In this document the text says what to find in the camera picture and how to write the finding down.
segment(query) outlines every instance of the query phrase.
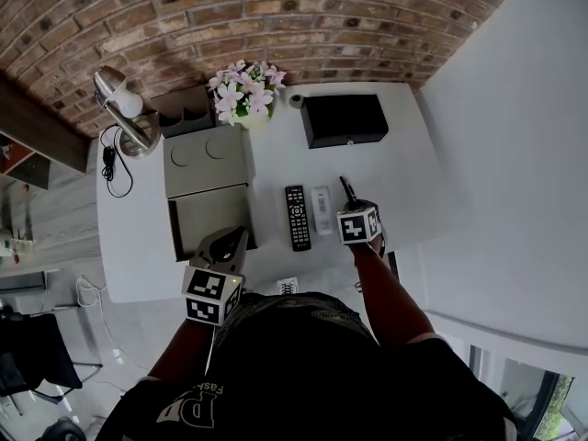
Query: flower pot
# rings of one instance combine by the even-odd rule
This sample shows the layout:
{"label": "flower pot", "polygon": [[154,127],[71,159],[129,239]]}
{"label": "flower pot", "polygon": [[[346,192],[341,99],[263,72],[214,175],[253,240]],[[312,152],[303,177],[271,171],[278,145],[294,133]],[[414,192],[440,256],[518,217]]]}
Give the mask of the flower pot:
{"label": "flower pot", "polygon": [[265,126],[271,118],[267,114],[255,113],[247,116],[240,116],[238,122],[246,129],[260,128]]}

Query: black remote control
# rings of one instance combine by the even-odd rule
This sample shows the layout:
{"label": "black remote control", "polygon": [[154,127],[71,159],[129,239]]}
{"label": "black remote control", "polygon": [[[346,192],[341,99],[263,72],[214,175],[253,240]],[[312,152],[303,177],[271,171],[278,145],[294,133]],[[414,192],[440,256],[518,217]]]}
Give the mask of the black remote control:
{"label": "black remote control", "polygon": [[304,206],[304,191],[302,186],[286,187],[286,204],[288,205],[288,221],[292,249],[304,252],[311,249],[311,236]]}

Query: black chair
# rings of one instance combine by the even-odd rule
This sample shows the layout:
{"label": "black chair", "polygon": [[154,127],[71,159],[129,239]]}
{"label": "black chair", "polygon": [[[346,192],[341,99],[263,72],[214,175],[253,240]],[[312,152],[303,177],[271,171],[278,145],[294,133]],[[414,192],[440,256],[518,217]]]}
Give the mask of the black chair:
{"label": "black chair", "polygon": [[[100,364],[73,363],[53,314],[30,317],[20,313],[0,315],[0,397],[31,390],[44,401],[57,404],[72,390],[81,389],[101,368]],[[80,380],[74,366],[95,368]],[[63,395],[36,391],[43,380],[69,388]]]}

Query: black cable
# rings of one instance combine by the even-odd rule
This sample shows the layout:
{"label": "black cable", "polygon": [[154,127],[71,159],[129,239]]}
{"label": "black cable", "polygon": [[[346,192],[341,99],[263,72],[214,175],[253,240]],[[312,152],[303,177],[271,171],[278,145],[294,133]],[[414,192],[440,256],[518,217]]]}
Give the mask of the black cable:
{"label": "black cable", "polygon": [[[117,131],[114,133],[114,139],[112,142],[112,146],[105,145],[102,142],[102,138],[104,137],[104,134],[106,134],[112,128],[114,128],[114,126],[110,126],[109,128],[105,129],[102,132],[102,134],[100,134],[100,143],[102,144],[102,147],[104,147],[104,151],[102,152],[102,161],[104,162],[104,168],[102,169],[102,176],[104,177],[105,180],[107,180],[107,190],[108,190],[108,193],[110,193],[110,196],[112,196],[113,198],[124,198],[132,190],[132,181],[133,180],[132,180],[132,175],[130,174],[129,168],[127,168],[127,164],[125,164],[125,161],[122,159],[122,155],[120,155],[119,149],[117,149],[117,134],[119,134],[119,132],[121,131],[121,128],[118,128]],[[129,176],[129,179],[130,179],[130,186],[129,186],[128,191],[124,195],[120,195],[120,196],[115,195],[110,190],[110,183],[112,183],[112,180],[114,180],[114,175],[116,173],[115,161],[117,160],[117,157],[116,157],[117,155],[119,156],[120,162],[122,163],[122,166],[124,166],[125,170],[127,171],[127,175]]]}

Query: marker cube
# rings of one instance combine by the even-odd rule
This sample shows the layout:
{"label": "marker cube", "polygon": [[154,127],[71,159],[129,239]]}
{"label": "marker cube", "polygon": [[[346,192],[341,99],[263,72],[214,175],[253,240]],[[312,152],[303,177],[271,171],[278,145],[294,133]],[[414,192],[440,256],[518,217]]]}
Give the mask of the marker cube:
{"label": "marker cube", "polygon": [[382,232],[376,208],[337,212],[339,239],[343,245],[366,243]]}
{"label": "marker cube", "polygon": [[242,289],[242,276],[186,266],[182,295],[186,298],[187,318],[222,325],[237,307]]}

